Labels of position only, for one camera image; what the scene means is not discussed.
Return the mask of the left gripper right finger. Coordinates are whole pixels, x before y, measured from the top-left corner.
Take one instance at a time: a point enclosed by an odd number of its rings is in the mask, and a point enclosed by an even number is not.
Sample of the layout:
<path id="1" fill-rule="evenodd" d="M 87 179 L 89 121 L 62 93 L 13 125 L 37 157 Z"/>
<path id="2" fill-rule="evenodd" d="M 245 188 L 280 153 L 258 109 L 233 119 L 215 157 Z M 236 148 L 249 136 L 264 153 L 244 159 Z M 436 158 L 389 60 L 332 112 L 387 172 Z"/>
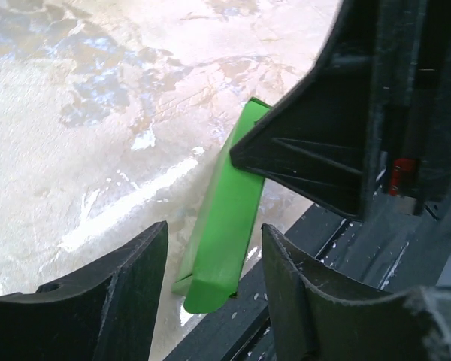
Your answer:
<path id="1" fill-rule="evenodd" d="M 451 287 L 369 287 L 268 224 L 262 261 L 278 360 L 451 360 Z"/>

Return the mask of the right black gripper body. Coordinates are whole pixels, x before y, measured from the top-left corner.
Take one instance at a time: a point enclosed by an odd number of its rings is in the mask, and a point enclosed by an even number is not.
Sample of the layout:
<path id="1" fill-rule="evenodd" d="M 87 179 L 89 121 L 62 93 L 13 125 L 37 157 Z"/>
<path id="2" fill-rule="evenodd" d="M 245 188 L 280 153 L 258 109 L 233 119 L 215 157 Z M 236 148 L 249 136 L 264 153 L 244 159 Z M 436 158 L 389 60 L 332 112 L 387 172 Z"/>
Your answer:
<path id="1" fill-rule="evenodd" d="M 382 1 L 373 73 L 383 191 L 404 213 L 442 217 L 451 205 L 451 1 Z"/>

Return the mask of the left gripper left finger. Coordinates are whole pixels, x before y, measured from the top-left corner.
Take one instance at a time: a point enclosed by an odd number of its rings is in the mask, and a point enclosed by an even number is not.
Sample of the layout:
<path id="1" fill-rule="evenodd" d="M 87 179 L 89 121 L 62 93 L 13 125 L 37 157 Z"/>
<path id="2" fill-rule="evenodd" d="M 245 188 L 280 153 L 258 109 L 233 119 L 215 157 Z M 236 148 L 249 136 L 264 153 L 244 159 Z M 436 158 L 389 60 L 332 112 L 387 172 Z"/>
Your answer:
<path id="1" fill-rule="evenodd" d="M 168 224 L 35 293 L 0 296 L 0 360 L 147 360 Z"/>

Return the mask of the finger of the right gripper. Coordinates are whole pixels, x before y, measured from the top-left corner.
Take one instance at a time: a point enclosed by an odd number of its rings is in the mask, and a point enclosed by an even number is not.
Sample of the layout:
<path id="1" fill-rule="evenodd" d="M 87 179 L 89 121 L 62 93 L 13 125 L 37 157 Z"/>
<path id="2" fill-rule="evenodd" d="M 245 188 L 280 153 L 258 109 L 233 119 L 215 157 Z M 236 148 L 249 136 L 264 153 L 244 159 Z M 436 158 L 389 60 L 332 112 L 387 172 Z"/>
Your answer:
<path id="1" fill-rule="evenodd" d="M 363 220 L 379 2 L 345 1 L 308 74 L 231 149 L 235 168 Z"/>

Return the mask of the green paper box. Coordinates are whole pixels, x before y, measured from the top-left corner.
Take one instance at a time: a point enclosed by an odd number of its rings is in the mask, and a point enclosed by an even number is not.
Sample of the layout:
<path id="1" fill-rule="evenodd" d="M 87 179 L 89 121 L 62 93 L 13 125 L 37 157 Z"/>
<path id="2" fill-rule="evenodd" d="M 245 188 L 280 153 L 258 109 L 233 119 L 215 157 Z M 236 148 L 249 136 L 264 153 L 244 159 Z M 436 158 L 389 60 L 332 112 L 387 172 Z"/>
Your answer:
<path id="1" fill-rule="evenodd" d="M 171 288 L 184 297 L 183 307 L 190 314 L 215 312 L 237 293 L 264 179 L 236 169 L 230 150 L 269 108 L 257 98 L 249 99 L 219 152 Z"/>

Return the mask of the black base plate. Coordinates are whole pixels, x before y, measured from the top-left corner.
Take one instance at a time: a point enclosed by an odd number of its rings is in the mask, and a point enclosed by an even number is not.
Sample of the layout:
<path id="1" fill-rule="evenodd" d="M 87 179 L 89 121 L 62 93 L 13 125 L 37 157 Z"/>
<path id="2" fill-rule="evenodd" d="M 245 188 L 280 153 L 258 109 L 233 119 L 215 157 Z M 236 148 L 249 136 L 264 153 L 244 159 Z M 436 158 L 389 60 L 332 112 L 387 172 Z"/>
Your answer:
<path id="1" fill-rule="evenodd" d="M 329 268 L 378 290 L 451 287 L 451 205 L 442 217 L 428 211 L 407 216 L 379 194 L 365 223 L 314 205 L 284 235 Z M 170 359 L 278 360 L 262 260 L 240 282 L 239 293 L 239 300 L 206 316 Z"/>

